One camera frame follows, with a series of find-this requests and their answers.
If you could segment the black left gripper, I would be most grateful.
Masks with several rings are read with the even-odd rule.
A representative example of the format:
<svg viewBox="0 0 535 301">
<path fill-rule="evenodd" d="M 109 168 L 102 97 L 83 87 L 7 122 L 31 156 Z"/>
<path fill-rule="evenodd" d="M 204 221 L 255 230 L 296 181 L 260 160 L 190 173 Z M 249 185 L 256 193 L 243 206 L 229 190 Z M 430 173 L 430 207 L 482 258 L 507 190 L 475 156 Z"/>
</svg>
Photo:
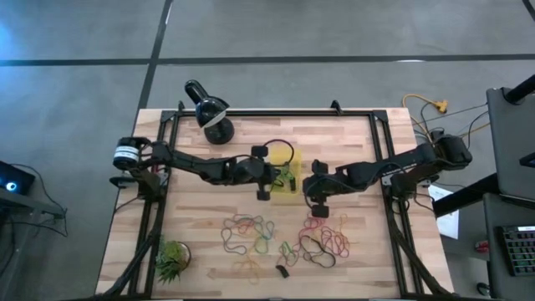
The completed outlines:
<svg viewBox="0 0 535 301">
<path fill-rule="evenodd" d="M 254 145 L 251 155 L 241 161 L 241 183 L 258 185 L 257 199 L 259 201 L 269 201 L 271 192 L 265 186 L 271 186 L 276 176 L 285 175 L 285 167 L 277 167 L 267 163 L 264 158 L 268 156 L 266 145 Z"/>
</svg>

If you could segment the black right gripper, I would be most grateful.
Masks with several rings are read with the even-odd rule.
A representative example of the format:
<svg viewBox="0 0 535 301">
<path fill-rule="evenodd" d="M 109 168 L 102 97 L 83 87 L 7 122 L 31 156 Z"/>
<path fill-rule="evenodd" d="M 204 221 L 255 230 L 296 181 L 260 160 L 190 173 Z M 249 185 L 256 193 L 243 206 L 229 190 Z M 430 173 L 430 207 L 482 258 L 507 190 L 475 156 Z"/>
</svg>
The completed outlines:
<svg viewBox="0 0 535 301">
<path fill-rule="evenodd" d="M 335 175 L 329 174 L 329 166 L 314 160 L 313 174 L 303 180 L 303 194 L 306 205 L 313 217 L 329 217 L 329 207 L 325 204 L 329 196 L 340 195 L 343 187 Z"/>
</svg>

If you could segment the large black rubber band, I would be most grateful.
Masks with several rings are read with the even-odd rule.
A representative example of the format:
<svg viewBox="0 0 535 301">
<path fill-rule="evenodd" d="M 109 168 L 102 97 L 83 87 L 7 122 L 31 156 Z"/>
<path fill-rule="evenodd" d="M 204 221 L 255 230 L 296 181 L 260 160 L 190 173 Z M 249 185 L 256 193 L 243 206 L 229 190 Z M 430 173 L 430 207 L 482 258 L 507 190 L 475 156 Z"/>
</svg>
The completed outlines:
<svg viewBox="0 0 535 301">
<path fill-rule="evenodd" d="M 303 259 L 306 262 L 313 263 L 321 268 L 332 268 L 336 264 L 336 257 L 323 247 L 319 253 L 305 253 Z"/>
</svg>

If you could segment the dark brown rubber band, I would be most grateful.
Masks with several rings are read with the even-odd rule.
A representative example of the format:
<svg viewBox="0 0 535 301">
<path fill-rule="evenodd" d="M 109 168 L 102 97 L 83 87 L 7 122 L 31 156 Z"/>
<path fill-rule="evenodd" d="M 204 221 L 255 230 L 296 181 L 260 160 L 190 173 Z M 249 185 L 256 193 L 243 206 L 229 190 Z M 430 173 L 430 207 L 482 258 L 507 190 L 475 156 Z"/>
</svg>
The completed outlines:
<svg viewBox="0 0 535 301">
<path fill-rule="evenodd" d="M 224 227 L 220 232 L 222 238 L 222 246 L 226 253 L 234 253 L 240 256 L 243 256 L 247 253 L 247 247 L 244 245 L 232 246 L 230 244 L 233 236 L 232 229 L 229 227 Z"/>
</svg>

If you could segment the yellow plastic bin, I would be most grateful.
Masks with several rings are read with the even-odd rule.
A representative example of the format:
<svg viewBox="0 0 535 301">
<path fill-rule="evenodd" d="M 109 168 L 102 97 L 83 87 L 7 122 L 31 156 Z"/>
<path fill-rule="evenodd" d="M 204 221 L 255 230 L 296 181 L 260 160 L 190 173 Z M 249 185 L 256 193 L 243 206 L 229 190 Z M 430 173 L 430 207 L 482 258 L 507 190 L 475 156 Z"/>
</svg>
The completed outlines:
<svg viewBox="0 0 535 301">
<path fill-rule="evenodd" d="M 291 152 L 287 146 L 275 145 L 270 150 L 268 159 L 278 167 L 289 165 L 297 183 L 296 191 L 290 191 L 288 185 L 285 185 L 285 187 L 272 185 L 270 189 L 271 203 L 278 206 L 297 206 L 302 196 L 302 159 L 300 151 Z"/>
</svg>

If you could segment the white paper sheet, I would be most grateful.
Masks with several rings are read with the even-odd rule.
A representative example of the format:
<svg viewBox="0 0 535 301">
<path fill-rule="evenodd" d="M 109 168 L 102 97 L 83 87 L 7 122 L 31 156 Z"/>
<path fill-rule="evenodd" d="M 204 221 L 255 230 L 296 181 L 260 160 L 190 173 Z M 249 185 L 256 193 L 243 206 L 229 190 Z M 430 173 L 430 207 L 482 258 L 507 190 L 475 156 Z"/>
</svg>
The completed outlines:
<svg viewBox="0 0 535 301">
<path fill-rule="evenodd" d="M 452 194 L 452 191 L 440 188 L 438 186 L 430 185 L 428 187 L 429 195 L 432 197 L 433 202 Z M 446 214 L 445 216 L 438 217 L 436 219 L 439 233 L 442 236 L 452 239 L 458 239 L 459 237 L 459 211 Z"/>
</svg>

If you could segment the green potted succulent plant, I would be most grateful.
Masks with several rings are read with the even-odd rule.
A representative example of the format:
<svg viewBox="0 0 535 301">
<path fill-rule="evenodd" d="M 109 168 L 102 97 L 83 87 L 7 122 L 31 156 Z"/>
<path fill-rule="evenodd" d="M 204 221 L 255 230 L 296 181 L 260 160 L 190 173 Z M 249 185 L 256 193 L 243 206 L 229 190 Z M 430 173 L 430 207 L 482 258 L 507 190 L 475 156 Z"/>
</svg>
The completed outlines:
<svg viewBox="0 0 535 301">
<path fill-rule="evenodd" d="M 158 253 L 155 258 L 155 269 L 158 282 L 169 284 L 181 279 L 181 274 L 189 267 L 191 250 L 183 242 L 174 240 L 160 240 Z"/>
</svg>

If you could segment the black cart beam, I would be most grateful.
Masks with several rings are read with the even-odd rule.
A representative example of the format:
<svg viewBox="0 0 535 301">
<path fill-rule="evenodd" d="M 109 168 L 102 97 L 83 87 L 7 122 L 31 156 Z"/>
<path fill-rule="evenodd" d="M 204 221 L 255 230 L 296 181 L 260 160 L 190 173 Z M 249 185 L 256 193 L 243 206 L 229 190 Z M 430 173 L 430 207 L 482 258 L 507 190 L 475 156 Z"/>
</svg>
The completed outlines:
<svg viewBox="0 0 535 301">
<path fill-rule="evenodd" d="M 491 174 L 481 180 L 465 186 L 459 191 L 444 196 L 433 202 L 433 210 L 436 217 L 442 217 L 453 213 L 463 207 L 470 206 L 482 200 L 487 193 L 498 195 L 500 189 L 498 186 L 497 174 Z"/>
</svg>

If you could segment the dark grey desk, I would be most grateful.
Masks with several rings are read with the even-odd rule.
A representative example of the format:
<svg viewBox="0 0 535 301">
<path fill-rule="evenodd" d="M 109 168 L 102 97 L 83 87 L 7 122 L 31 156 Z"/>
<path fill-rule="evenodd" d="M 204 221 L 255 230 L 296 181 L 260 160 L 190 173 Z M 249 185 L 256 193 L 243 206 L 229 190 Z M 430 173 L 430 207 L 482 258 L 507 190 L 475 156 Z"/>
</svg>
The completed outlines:
<svg viewBox="0 0 535 301">
<path fill-rule="evenodd" d="M 505 301 L 535 301 L 535 276 L 513 277 L 506 251 L 498 236 L 501 226 L 535 226 L 535 202 L 485 194 L 484 212 L 489 243 L 489 285 L 493 298 Z"/>
</svg>

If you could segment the grey cart top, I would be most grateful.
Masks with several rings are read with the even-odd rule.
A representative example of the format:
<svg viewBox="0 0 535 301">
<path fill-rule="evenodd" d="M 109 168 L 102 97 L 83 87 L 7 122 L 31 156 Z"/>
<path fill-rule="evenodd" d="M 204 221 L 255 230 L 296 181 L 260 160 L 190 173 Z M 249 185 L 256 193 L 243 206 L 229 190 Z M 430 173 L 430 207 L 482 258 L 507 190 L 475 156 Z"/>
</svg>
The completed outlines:
<svg viewBox="0 0 535 301">
<path fill-rule="evenodd" d="M 488 89 L 486 97 L 500 192 L 535 201 L 535 168 L 519 164 L 535 152 L 535 94 L 520 105 L 506 102 L 500 89 Z"/>
</svg>

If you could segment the black keyboard with lit keys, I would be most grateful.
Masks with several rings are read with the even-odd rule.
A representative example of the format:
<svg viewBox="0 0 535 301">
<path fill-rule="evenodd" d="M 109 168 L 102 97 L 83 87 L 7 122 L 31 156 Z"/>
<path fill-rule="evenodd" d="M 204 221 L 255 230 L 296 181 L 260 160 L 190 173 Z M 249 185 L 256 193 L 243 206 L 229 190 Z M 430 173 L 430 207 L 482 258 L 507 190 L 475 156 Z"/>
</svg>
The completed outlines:
<svg viewBox="0 0 535 301">
<path fill-rule="evenodd" d="M 497 238 L 509 273 L 535 277 L 535 226 L 497 227 Z"/>
</svg>

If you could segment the black pole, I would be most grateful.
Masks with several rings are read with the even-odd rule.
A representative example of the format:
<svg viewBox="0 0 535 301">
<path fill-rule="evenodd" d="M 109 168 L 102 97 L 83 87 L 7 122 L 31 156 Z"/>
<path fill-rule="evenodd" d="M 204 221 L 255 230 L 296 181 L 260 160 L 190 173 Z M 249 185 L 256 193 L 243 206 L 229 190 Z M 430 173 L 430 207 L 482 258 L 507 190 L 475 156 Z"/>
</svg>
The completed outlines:
<svg viewBox="0 0 535 301">
<path fill-rule="evenodd" d="M 522 81 L 515 88 L 502 89 L 505 101 L 512 105 L 520 105 L 528 95 L 533 93 L 535 93 L 535 74 Z"/>
</svg>

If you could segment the grey side stand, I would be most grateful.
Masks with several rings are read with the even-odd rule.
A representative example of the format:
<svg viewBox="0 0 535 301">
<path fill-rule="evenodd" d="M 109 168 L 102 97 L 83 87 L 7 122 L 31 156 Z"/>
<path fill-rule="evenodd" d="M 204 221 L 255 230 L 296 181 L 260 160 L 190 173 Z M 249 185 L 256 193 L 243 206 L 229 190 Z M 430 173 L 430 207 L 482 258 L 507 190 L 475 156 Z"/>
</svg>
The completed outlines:
<svg viewBox="0 0 535 301">
<path fill-rule="evenodd" d="M 0 228 L 5 225 L 24 225 L 35 227 L 37 229 L 47 229 L 62 237 L 68 237 L 68 223 L 66 218 L 67 209 L 56 202 L 54 199 L 49 198 L 52 204 L 37 201 L 30 196 L 24 196 L 19 194 L 12 194 L 8 191 L 0 191 Z M 15 210 L 28 211 L 29 213 L 37 212 L 39 217 L 41 214 L 49 214 L 53 219 L 63 220 L 64 229 L 60 231 L 53 226 L 47 225 L 46 222 L 13 222 L 10 220 L 12 212 Z"/>
</svg>

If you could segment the black device with blue light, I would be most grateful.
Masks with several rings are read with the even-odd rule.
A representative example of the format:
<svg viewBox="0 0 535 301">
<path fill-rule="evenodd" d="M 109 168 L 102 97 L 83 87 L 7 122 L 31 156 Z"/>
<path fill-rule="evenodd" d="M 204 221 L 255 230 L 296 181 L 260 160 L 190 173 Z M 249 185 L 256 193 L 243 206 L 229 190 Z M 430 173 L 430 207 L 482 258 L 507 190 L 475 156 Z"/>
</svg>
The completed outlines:
<svg viewBox="0 0 535 301">
<path fill-rule="evenodd" d="M 26 196 L 33 183 L 35 176 L 22 171 L 15 166 L 0 161 L 0 188 L 11 193 Z"/>
</svg>

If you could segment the black aluminium table frame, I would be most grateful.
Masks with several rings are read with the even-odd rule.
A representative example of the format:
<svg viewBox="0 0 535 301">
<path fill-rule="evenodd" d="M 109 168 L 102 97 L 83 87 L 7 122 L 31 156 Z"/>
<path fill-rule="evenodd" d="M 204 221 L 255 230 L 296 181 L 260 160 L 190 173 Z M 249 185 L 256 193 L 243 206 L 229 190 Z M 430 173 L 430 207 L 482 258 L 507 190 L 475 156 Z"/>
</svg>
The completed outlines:
<svg viewBox="0 0 535 301">
<path fill-rule="evenodd" d="M 155 140 L 176 133 L 179 150 L 205 158 L 247 153 L 253 145 L 267 144 L 270 149 L 293 145 L 301 153 L 303 176 L 309 174 L 314 160 L 336 167 L 374 161 L 416 145 L 408 111 L 401 108 L 346 109 L 341 115 L 332 109 L 233 110 L 230 117 L 236 132 L 225 145 L 206 141 L 191 110 L 185 110 L 178 120 L 168 120 L 163 110 L 142 110 L 135 134 Z M 198 176 L 173 171 L 162 231 L 167 239 L 190 248 L 191 263 L 180 280 L 151 286 L 144 282 L 150 271 L 142 265 L 140 282 L 136 289 L 126 289 L 123 299 L 397 298 L 399 281 L 414 290 L 410 265 L 395 264 L 393 259 L 380 186 L 328 201 L 331 227 L 339 229 L 339 216 L 348 215 L 343 234 L 349 239 L 349 256 L 332 268 L 299 261 L 289 269 L 288 278 L 275 268 L 283 261 L 278 249 L 297 241 L 308 208 L 302 196 L 297 206 L 259 201 L 256 190 L 254 185 L 212 186 Z M 268 253 L 240 256 L 224 251 L 223 221 L 237 214 L 274 222 Z M 248 258 L 260 265 L 257 285 L 232 270 L 234 262 Z"/>
</svg>

